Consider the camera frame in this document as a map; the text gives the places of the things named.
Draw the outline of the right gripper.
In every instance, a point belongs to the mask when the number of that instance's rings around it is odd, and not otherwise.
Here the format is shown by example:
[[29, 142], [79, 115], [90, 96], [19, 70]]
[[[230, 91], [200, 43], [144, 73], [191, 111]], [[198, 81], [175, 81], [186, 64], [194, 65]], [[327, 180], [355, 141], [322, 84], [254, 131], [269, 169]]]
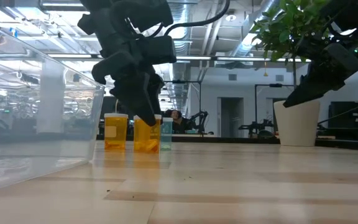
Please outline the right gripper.
[[358, 39], [305, 34], [299, 41], [299, 56], [311, 62], [308, 73], [285, 100], [286, 108], [321, 98], [344, 86], [344, 80], [358, 71]]

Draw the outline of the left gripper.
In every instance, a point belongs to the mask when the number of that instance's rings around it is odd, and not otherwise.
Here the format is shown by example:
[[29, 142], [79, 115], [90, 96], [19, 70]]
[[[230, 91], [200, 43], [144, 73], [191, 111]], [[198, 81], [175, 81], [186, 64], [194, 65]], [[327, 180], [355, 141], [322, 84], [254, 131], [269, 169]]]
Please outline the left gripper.
[[94, 33], [101, 45], [102, 56], [91, 71], [94, 80], [105, 85], [106, 77], [110, 75], [115, 81], [110, 93], [147, 125], [154, 126], [154, 113], [161, 114], [158, 96], [164, 82], [156, 73], [150, 76], [145, 72], [149, 39], [143, 35], [127, 39], [112, 29], [96, 29]]

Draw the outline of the large orange pill bottle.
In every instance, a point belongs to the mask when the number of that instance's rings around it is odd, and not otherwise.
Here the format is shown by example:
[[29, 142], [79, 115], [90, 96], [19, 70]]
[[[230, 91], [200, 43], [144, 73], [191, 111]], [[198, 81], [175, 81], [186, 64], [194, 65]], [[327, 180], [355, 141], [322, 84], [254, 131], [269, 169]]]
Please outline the large orange pill bottle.
[[138, 116], [134, 116], [134, 151], [158, 154], [160, 151], [161, 121], [160, 114], [155, 115], [156, 124], [149, 126]]
[[127, 114], [104, 114], [104, 149], [123, 151], [126, 148]]

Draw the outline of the green pill bottle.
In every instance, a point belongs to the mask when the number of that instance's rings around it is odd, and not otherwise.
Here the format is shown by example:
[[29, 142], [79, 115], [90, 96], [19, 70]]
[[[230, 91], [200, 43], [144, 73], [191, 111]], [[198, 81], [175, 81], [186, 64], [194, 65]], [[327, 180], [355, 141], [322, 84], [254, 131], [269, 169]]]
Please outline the green pill bottle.
[[161, 151], [170, 151], [172, 149], [172, 131], [173, 131], [173, 119], [163, 118], [161, 125]]

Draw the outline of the clear plastic bin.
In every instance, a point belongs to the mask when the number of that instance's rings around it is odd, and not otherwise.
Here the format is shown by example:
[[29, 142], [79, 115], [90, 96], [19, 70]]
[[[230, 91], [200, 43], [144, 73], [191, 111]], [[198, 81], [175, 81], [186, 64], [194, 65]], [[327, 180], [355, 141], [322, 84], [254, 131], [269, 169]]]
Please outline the clear plastic bin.
[[104, 87], [0, 29], [0, 188], [92, 159]]

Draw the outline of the white plant pot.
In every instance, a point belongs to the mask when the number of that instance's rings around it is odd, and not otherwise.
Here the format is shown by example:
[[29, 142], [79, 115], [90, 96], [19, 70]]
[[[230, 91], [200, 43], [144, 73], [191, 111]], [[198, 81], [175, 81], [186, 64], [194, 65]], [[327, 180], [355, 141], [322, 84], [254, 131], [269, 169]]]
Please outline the white plant pot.
[[313, 147], [316, 141], [320, 102], [309, 101], [284, 107], [284, 101], [273, 104], [282, 146]]

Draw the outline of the person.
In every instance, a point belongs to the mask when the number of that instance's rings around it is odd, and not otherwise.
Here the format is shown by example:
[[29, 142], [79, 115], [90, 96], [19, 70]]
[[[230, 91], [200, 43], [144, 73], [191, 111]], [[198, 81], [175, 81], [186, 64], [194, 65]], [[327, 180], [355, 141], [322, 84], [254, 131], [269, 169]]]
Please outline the person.
[[186, 131], [190, 131], [195, 128], [194, 121], [184, 118], [182, 113], [178, 110], [166, 110], [165, 117], [172, 118], [172, 128], [174, 134], [185, 134]]

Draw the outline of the black cabinet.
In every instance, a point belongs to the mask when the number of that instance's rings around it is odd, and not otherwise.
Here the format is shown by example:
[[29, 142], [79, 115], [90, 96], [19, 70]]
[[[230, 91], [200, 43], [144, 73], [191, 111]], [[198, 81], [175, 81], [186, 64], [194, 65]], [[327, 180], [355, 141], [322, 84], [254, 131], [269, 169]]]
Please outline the black cabinet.
[[358, 141], [358, 101], [332, 101], [329, 105], [327, 133], [336, 139]]

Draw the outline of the ceiling light strip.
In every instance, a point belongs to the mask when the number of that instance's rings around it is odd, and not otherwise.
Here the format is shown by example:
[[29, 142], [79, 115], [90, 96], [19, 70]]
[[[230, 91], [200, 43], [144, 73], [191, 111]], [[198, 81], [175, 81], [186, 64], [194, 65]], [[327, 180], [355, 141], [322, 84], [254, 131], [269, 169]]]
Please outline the ceiling light strip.
[[[143, 57], [133, 57], [127, 53], [118, 53], [108, 58], [98, 54], [47, 54], [48, 57], [59, 61], [102, 61], [117, 60], [124, 63], [147, 63]], [[272, 62], [271, 58], [263, 57], [217, 57], [217, 56], [177, 56], [176, 62], [207, 61], [207, 62]]]

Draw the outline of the green leafy plant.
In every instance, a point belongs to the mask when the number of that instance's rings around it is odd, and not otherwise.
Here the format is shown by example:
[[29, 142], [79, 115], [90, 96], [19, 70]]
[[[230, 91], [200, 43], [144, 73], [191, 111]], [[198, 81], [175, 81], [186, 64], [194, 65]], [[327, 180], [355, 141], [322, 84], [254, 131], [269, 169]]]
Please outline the green leafy plant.
[[293, 69], [293, 85], [297, 86], [296, 59], [303, 63], [308, 56], [300, 55], [298, 43], [303, 37], [321, 40], [329, 43], [327, 19], [320, 14], [320, 10], [330, 0], [278, 0], [263, 12], [263, 19], [256, 20], [252, 32], [257, 35], [264, 51], [264, 58], [276, 62], [283, 58], [285, 65], [289, 63]]

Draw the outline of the background black robot station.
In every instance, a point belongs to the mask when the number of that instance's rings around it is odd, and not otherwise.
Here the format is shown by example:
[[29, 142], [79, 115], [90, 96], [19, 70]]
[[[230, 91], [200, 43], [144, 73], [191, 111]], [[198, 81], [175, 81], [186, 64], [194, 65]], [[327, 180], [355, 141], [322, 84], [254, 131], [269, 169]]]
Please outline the background black robot station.
[[[271, 131], [267, 131], [265, 128], [270, 127], [273, 128], [274, 124], [270, 119], [263, 119], [261, 123], [258, 122], [258, 106], [257, 106], [257, 97], [258, 97], [258, 87], [263, 86], [266, 88], [283, 88], [283, 87], [292, 87], [292, 85], [283, 85], [280, 83], [271, 83], [271, 84], [255, 84], [254, 85], [254, 115], [255, 120], [250, 124], [242, 124], [238, 127], [239, 131], [248, 130], [248, 138], [257, 138], [257, 139], [275, 139], [275, 135]], [[269, 135], [267, 137], [260, 137], [260, 132], [266, 133], [268, 132]]]

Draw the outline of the black aluminium table frame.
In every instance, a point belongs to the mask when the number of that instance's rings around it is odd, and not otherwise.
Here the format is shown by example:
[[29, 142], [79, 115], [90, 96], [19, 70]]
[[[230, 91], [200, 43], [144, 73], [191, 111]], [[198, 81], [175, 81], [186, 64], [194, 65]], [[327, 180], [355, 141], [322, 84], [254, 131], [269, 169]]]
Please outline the black aluminium table frame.
[[[212, 135], [173, 135], [173, 142], [197, 142], [197, 143], [225, 143], [225, 144], [280, 144], [279, 139], [249, 139], [249, 138], [218, 138]], [[358, 150], [358, 141], [345, 141], [335, 139], [317, 139], [315, 146], [318, 147], [333, 147], [340, 149]]]

